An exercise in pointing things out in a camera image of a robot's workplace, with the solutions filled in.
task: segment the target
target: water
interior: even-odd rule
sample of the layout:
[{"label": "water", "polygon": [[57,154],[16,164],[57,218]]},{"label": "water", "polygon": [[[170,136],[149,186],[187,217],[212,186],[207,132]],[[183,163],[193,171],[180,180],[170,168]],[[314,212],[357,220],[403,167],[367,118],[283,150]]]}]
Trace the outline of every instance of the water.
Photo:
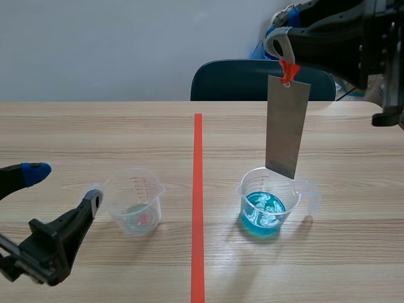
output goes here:
[{"label": "water", "polygon": [[133,234],[145,234],[152,231],[160,219],[157,211],[149,206],[145,209],[146,205],[136,205],[129,207],[124,214],[128,214],[125,218],[126,228]]},{"label": "water", "polygon": [[[270,193],[256,192],[247,196],[257,209],[268,213],[281,213],[285,211],[283,203]],[[244,224],[253,232],[260,235],[268,235],[278,232],[285,215],[269,215],[252,208],[247,202],[242,202],[241,218]]]}]

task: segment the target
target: red tape line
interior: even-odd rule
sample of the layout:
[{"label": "red tape line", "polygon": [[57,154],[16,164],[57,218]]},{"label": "red tape line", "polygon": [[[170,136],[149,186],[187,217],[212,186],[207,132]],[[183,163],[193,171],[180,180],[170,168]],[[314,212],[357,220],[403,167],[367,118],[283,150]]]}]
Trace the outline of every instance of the red tape line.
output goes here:
[{"label": "red tape line", "polygon": [[205,303],[202,133],[202,114],[195,114],[194,175],[192,192],[191,303]]}]

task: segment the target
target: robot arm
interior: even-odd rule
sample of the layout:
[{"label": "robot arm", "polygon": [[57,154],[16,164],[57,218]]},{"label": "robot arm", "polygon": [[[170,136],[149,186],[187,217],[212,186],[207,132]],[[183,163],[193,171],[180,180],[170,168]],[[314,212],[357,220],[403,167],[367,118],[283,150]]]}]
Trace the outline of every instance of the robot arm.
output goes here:
[{"label": "robot arm", "polygon": [[[23,163],[0,169],[0,199],[44,180],[51,172],[46,163]],[[0,272],[10,281],[25,274],[33,281],[50,286],[63,282],[71,272],[81,242],[102,202],[102,192],[93,189],[85,194],[77,208],[51,223],[37,219],[28,224],[32,235],[20,245],[0,234]]]},{"label": "robot arm", "polygon": [[286,26],[288,12],[278,15],[266,51],[335,74],[360,89],[366,89],[369,75],[383,74],[383,112],[373,116],[372,124],[401,125],[404,0],[312,0],[297,9],[301,27]]}]

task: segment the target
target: clear plastic cup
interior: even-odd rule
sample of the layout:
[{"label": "clear plastic cup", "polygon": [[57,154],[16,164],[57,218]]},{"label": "clear plastic cup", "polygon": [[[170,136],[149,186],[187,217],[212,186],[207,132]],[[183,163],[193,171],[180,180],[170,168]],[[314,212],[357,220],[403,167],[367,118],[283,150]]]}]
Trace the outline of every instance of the clear plastic cup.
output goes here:
[{"label": "clear plastic cup", "polygon": [[124,233],[143,235],[156,228],[162,217],[160,196],[165,187],[146,169],[126,169],[111,176],[102,186],[102,208]]},{"label": "clear plastic cup", "polygon": [[309,202],[310,215],[318,210],[321,201],[315,183],[291,180],[266,167],[248,172],[237,192],[241,196],[242,221],[259,235],[278,232],[303,198]]}]

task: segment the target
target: red clip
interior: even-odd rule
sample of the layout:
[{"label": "red clip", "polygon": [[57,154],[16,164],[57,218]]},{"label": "red clip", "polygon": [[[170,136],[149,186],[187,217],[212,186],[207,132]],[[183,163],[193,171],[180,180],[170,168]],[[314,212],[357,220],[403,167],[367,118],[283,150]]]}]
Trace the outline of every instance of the red clip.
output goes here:
[{"label": "red clip", "polygon": [[283,69],[283,78],[280,79],[280,83],[282,84],[287,84],[293,81],[295,78],[295,75],[300,69],[299,65],[289,63],[284,60],[279,60],[280,65],[282,66]]}]

